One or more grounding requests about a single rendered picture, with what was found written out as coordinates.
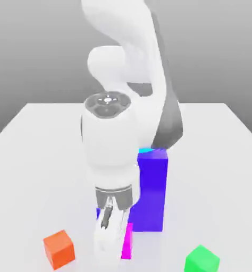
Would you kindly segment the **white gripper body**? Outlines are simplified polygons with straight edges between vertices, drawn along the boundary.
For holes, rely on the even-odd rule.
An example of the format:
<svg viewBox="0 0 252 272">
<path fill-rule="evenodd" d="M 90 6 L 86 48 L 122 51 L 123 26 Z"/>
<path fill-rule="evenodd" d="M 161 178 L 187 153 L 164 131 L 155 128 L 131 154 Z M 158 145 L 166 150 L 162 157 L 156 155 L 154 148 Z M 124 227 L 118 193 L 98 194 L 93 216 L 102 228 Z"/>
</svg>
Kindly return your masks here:
<svg viewBox="0 0 252 272">
<path fill-rule="evenodd" d="M 120 256 L 128 223 L 128 210 L 106 207 L 99 213 L 94 232 L 97 256 Z"/>
</svg>

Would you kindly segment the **small magenta cube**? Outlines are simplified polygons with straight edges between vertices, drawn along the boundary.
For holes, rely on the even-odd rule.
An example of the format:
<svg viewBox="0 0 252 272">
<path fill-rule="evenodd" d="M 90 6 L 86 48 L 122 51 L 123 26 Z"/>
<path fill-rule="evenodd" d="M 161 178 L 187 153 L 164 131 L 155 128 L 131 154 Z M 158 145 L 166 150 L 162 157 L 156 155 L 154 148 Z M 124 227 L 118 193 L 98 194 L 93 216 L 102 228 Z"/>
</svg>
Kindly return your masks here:
<svg viewBox="0 0 252 272">
<path fill-rule="evenodd" d="M 128 223 L 122 247 L 121 259 L 130 260 L 132 257 L 132 229 L 133 223 Z"/>
</svg>

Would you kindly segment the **small orange cube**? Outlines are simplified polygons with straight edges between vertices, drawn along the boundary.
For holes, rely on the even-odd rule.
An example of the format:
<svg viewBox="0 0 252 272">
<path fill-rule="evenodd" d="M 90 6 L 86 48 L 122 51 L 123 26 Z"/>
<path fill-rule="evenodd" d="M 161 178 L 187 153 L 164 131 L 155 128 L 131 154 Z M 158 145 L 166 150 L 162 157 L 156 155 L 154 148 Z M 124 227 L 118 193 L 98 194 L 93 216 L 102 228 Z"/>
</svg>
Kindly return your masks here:
<svg viewBox="0 0 252 272">
<path fill-rule="evenodd" d="M 54 270 L 75 260 L 73 242 L 64 229 L 44 238 L 43 243 L 46 257 Z"/>
</svg>

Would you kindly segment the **small green cube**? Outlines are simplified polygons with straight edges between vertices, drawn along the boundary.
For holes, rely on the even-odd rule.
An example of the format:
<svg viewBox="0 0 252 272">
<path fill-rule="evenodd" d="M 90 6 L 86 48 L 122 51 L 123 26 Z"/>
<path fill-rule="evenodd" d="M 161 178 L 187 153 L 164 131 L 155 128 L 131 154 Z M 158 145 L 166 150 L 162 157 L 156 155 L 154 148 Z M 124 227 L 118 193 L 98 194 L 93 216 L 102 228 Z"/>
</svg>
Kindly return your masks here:
<svg viewBox="0 0 252 272">
<path fill-rule="evenodd" d="M 184 272 L 217 272 L 219 264 L 218 256 L 199 245 L 187 255 Z"/>
</svg>

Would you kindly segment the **large blue box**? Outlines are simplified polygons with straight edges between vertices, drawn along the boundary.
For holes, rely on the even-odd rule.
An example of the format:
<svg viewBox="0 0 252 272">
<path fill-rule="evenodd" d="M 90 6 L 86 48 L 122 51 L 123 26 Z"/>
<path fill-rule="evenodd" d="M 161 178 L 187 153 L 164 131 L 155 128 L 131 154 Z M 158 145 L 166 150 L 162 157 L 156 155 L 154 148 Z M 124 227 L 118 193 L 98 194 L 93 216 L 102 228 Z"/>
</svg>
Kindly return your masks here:
<svg viewBox="0 0 252 272">
<path fill-rule="evenodd" d="M 128 210 L 134 232 L 161 232 L 168 161 L 165 149 L 154 149 L 139 153 L 135 164 L 99 168 L 97 215 L 106 207 Z"/>
</svg>

